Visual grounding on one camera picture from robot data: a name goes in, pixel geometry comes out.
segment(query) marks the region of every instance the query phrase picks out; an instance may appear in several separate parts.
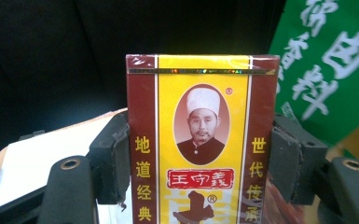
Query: green sign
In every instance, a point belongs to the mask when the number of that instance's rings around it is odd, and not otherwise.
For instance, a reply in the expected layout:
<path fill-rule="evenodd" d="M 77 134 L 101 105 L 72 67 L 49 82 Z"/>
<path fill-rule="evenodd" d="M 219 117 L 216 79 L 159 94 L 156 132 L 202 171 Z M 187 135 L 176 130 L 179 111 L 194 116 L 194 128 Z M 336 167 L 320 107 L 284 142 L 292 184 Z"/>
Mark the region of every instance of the green sign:
<path fill-rule="evenodd" d="M 277 113 L 331 145 L 359 126 L 359 0 L 287 0 L 269 53 Z"/>

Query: dark fabric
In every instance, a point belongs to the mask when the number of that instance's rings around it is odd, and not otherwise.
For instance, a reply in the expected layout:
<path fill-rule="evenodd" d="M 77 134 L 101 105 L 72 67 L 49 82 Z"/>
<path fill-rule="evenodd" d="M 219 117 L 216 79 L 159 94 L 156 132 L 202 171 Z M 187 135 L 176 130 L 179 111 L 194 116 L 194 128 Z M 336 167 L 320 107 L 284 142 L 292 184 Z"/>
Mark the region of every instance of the dark fabric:
<path fill-rule="evenodd" d="M 266 53 L 283 4 L 0 0 L 0 149 L 125 107 L 128 53 Z"/>
<path fill-rule="evenodd" d="M 215 138 L 208 142 L 195 146 L 193 139 L 178 144 L 180 153 L 191 163 L 205 165 L 214 161 L 222 152 L 225 145 Z"/>

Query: portrait of man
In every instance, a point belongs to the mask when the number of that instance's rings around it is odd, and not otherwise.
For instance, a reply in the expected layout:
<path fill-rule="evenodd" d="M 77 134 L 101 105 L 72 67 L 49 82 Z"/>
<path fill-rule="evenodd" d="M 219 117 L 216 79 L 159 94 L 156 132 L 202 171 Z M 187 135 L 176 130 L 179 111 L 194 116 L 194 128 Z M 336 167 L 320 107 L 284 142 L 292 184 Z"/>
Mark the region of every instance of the portrait of man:
<path fill-rule="evenodd" d="M 225 145 L 215 139 L 221 119 L 220 96 L 212 89 L 196 88 L 186 98 L 187 125 L 191 139 L 177 144 L 179 151 L 197 165 L 214 161 Z"/>

